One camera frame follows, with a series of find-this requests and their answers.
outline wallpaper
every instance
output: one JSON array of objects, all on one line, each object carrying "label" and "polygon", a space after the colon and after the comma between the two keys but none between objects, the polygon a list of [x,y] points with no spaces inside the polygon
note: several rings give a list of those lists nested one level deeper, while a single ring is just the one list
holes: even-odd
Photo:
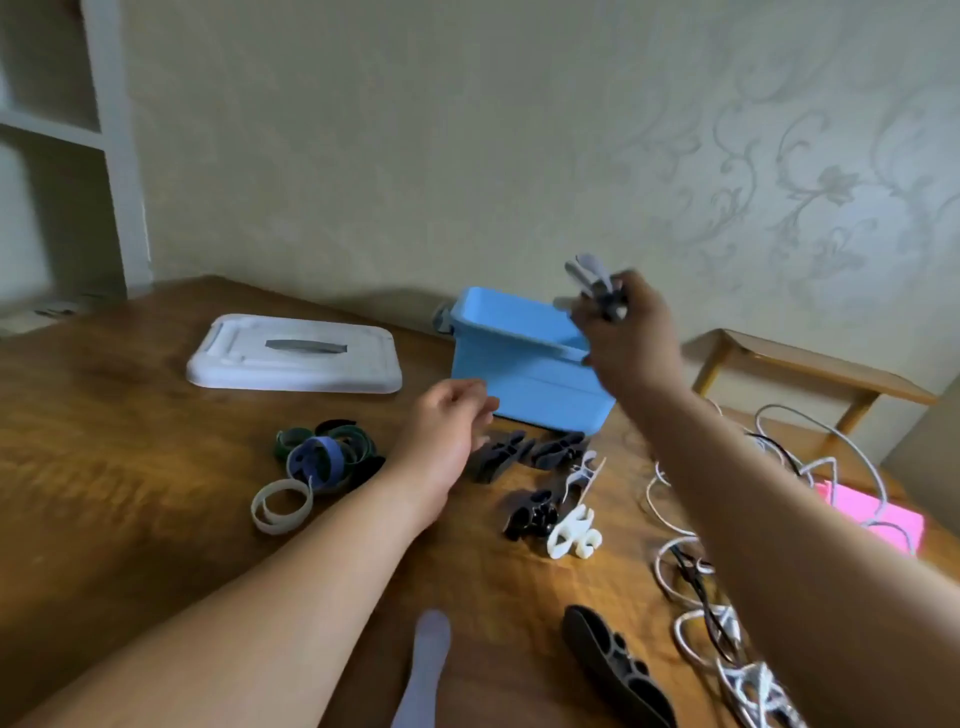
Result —
[{"label": "wallpaper", "polygon": [[[568,294],[589,250],[685,341],[735,328],[941,391],[957,27],[950,0],[128,0],[156,273],[422,327],[468,285]],[[858,440],[881,456],[922,413],[884,399]]]}]

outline blue plastic bin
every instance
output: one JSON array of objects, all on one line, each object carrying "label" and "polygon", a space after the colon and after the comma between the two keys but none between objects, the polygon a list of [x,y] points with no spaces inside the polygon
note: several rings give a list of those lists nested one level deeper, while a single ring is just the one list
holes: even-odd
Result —
[{"label": "blue plastic bin", "polygon": [[453,376],[479,376],[501,417],[593,434],[613,397],[580,362],[589,344],[564,311],[490,288],[468,288],[450,313]]}]

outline pink paper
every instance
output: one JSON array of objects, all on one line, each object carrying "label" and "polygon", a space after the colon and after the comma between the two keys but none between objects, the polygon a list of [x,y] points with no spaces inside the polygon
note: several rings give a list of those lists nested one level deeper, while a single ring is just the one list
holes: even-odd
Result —
[{"label": "pink paper", "polygon": [[[816,483],[817,493],[820,497],[829,502],[829,483]],[[860,493],[846,485],[837,485],[836,498],[833,501],[833,507],[841,513],[845,513],[857,522],[863,522],[871,518],[876,511],[880,501],[868,496],[866,493]],[[915,550],[920,550],[920,539],[924,535],[924,517],[919,513],[901,508],[893,503],[888,503],[883,513],[880,514],[881,521],[888,521],[900,526],[904,531],[910,534],[910,541]],[[906,539],[896,528],[885,525],[870,526],[869,530],[891,546],[898,548],[903,553],[909,553]]]}]

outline person's right hand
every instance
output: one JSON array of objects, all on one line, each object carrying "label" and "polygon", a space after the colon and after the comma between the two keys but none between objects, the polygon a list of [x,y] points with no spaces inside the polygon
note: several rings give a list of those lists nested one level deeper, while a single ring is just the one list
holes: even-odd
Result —
[{"label": "person's right hand", "polygon": [[637,271],[612,277],[627,292],[623,321],[605,321],[593,299],[581,296],[570,317],[590,342],[584,360],[618,400],[663,388],[684,388],[680,344],[663,297]]}]

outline human arm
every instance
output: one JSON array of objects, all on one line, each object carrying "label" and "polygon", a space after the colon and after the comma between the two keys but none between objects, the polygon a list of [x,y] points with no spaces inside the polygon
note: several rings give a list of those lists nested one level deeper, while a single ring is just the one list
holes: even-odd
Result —
[{"label": "human arm", "polygon": [[396,565],[440,514],[497,406],[477,380],[434,386],[378,475],[23,728],[314,728]]},{"label": "human arm", "polygon": [[955,726],[960,589],[819,500],[681,376],[669,311],[636,273],[629,312],[574,320],[650,442],[724,590],[810,725]]}]

